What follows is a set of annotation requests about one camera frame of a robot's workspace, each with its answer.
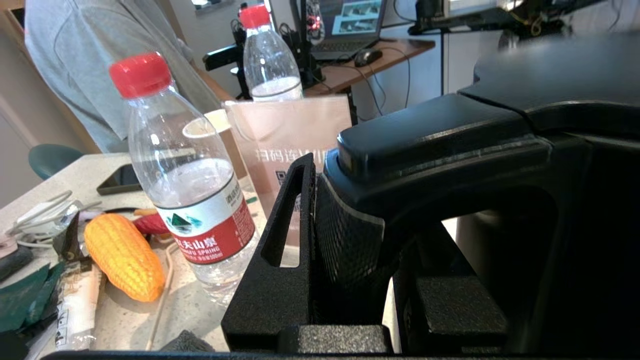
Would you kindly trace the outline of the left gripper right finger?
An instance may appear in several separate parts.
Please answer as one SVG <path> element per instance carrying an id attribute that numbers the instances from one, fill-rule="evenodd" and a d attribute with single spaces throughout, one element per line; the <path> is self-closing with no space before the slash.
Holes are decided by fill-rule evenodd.
<path id="1" fill-rule="evenodd" d="M 392 278 L 404 354 L 499 354 L 508 320 L 443 223 L 418 230 Z"/>

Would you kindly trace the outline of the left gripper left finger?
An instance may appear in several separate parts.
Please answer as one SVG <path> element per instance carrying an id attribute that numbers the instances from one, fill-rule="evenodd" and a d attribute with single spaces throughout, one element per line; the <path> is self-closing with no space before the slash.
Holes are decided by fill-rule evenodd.
<path id="1" fill-rule="evenodd" d="M 315 184 L 314 158 L 307 153 L 289 167 L 254 255 L 222 317 L 222 332 L 233 352 L 274 352 L 282 330 L 313 319 Z M 296 199 L 301 208 L 299 264 L 282 268 Z"/>

